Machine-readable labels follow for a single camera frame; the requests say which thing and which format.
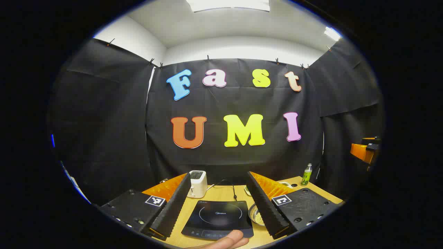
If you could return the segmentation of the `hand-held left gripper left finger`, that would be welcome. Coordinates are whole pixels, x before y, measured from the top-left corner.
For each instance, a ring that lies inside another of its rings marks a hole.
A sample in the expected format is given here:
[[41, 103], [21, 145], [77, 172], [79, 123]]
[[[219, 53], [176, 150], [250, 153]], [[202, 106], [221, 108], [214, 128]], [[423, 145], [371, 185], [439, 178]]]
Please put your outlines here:
[[172, 234], [190, 187], [190, 174], [185, 173], [145, 191], [125, 191], [98, 210], [130, 230], [165, 241]]

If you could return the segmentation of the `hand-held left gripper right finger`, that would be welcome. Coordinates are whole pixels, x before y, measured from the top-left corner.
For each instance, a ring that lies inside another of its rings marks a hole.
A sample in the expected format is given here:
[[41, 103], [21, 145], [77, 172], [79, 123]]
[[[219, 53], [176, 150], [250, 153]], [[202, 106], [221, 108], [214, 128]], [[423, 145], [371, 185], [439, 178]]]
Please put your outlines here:
[[255, 172], [248, 172], [246, 186], [274, 239], [305, 230], [340, 207], [309, 188], [294, 190]]

